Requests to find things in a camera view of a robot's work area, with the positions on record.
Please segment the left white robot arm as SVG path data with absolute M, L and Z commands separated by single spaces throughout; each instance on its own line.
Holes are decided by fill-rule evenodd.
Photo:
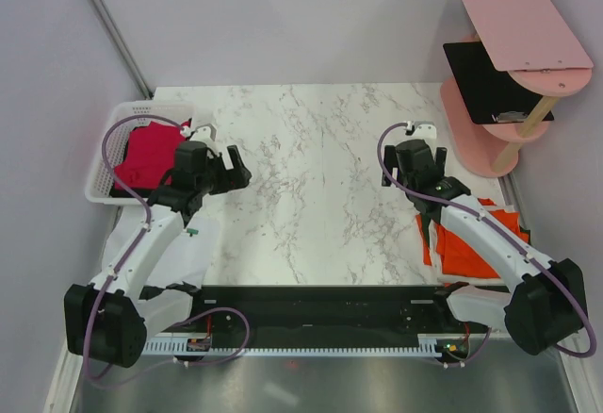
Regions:
M 170 284 L 150 299 L 140 295 L 203 198 L 249 186 L 252 174 L 238 148 L 228 146 L 227 154 L 230 167 L 204 142 L 178 145 L 164 181 L 143 200 L 145 215 L 128 245 L 86 286 L 73 284 L 67 290 L 64 316 L 71 353 L 129 368 L 156 334 L 177 323 L 187 331 L 204 326 L 207 310 L 193 300 L 191 285 Z

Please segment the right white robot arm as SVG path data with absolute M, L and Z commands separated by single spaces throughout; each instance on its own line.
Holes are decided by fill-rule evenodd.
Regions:
M 456 282 L 432 307 L 433 324 L 453 331 L 463 322 L 507 333 L 529 355 L 539 355 L 584 331 L 585 351 L 562 352 L 586 358 L 597 350 L 588 316 L 581 268 L 571 259 L 555 261 L 521 240 L 486 210 L 457 178 L 444 175 L 445 151 L 432 152 L 423 140 L 377 145 L 385 187 L 402 190 L 419 216 L 457 236 L 504 283 L 505 291 Z

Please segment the red t shirt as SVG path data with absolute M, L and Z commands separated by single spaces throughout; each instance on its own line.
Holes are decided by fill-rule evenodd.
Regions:
M 186 140 L 181 130 L 170 124 L 150 122 L 134 128 L 124 150 L 124 159 L 114 168 L 121 181 L 140 196 L 148 196 L 173 167 L 174 153 Z

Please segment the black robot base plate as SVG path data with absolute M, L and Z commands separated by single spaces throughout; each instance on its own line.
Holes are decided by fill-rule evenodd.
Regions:
M 224 347 L 406 347 L 421 335 L 477 335 L 440 306 L 436 286 L 210 286 L 190 324 Z

